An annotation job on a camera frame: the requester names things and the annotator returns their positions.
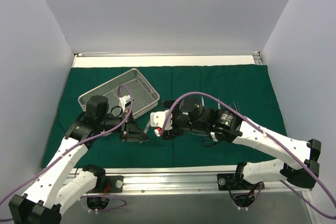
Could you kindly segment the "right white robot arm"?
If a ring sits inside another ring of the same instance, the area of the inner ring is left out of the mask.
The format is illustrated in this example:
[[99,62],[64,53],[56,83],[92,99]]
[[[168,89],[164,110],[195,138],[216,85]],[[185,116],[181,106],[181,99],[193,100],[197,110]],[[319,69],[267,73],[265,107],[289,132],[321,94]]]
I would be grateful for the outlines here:
[[233,182],[244,189],[259,182],[286,180],[305,189],[312,189],[319,176],[318,159],[321,142],[295,140],[242,119],[229,109],[204,106],[196,97],[181,100],[172,110],[152,112],[150,125],[155,135],[171,140],[189,132],[206,136],[214,145],[220,142],[243,145],[274,157],[259,163],[237,164]]

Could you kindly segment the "wire mesh instrument tray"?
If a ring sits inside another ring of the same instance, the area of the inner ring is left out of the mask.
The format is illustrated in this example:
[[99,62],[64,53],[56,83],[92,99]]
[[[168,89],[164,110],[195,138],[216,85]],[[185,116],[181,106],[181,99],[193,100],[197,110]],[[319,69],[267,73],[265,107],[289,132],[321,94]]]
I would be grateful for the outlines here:
[[158,105],[160,95],[149,83],[146,77],[136,68],[130,69],[123,74],[89,90],[78,97],[78,103],[83,111],[86,110],[86,104],[94,95],[102,95],[108,99],[109,108],[119,105],[119,97],[128,95],[125,88],[120,85],[127,86],[134,99],[134,107],[132,110],[135,119],[141,117],[145,113]]

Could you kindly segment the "steel tweezers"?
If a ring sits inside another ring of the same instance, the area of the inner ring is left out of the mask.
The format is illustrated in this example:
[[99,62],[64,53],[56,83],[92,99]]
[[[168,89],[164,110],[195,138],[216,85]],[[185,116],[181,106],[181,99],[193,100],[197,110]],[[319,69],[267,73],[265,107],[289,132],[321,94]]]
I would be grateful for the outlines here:
[[239,112],[239,105],[238,105],[238,103],[235,102],[235,101],[233,101],[233,103],[234,103],[235,110],[236,110],[237,112]]

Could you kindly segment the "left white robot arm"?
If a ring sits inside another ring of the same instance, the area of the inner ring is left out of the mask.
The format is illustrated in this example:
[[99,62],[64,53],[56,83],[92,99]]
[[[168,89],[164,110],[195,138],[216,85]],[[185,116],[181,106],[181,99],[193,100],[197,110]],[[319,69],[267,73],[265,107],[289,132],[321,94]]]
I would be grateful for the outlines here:
[[14,223],[60,223],[63,214],[82,196],[101,192],[109,185],[105,169],[89,164],[68,184],[64,184],[77,162],[89,151],[94,141],[107,133],[118,133],[122,140],[146,141],[133,119],[134,99],[119,97],[121,114],[108,112],[108,99],[94,95],[70,126],[47,165],[33,179],[22,195],[11,194],[8,203]]

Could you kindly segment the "green surgical drape cloth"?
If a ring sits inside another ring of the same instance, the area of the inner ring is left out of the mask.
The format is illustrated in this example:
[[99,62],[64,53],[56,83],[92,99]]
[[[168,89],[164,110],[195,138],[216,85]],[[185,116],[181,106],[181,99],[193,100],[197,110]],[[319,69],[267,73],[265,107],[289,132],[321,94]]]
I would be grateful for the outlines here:
[[[139,71],[159,93],[161,101],[174,100],[201,91],[225,104],[239,105],[239,112],[255,123],[285,134],[280,108],[266,66],[141,67]],[[41,163],[46,167],[61,140],[81,112],[78,97],[94,87],[122,74],[125,68],[73,68],[62,94],[54,125]],[[170,141],[148,130],[144,143],[123,142],[118,134],[96,140],[78,162],[79,167],[94,164],[102,168],[171,168],[191,166],[235,165],[262,162],[271,156],[243,145],[219,143],[203,147],[202,138],[184,133]]]

